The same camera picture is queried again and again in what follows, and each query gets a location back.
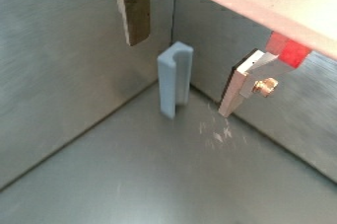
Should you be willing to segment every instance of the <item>gray floor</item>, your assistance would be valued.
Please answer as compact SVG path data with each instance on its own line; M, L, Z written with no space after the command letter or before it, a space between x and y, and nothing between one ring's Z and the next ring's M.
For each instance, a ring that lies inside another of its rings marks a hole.
M194 91L151 87L0 194L0 223L330 223L337 188Z

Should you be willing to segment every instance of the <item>gray metal wall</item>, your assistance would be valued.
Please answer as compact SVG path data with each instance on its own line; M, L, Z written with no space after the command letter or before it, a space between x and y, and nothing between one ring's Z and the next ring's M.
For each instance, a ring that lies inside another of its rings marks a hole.
M0 187L155 81L171 3L129 47L115 0L0 0Z
M194 47L191 84L221 100L231 66L265 49L270 30L209 0L175 0L173 39ZM270 99L253 97L235 115L337 181L337 62L312 52L278 78Z

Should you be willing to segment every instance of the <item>bolt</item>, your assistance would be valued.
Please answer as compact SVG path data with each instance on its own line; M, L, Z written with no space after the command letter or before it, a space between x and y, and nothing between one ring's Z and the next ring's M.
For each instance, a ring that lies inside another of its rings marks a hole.
M253 92L259 92L261 95L266 98L274 92L278 83L279 82L274 78L267 78L263 81L257 81Z

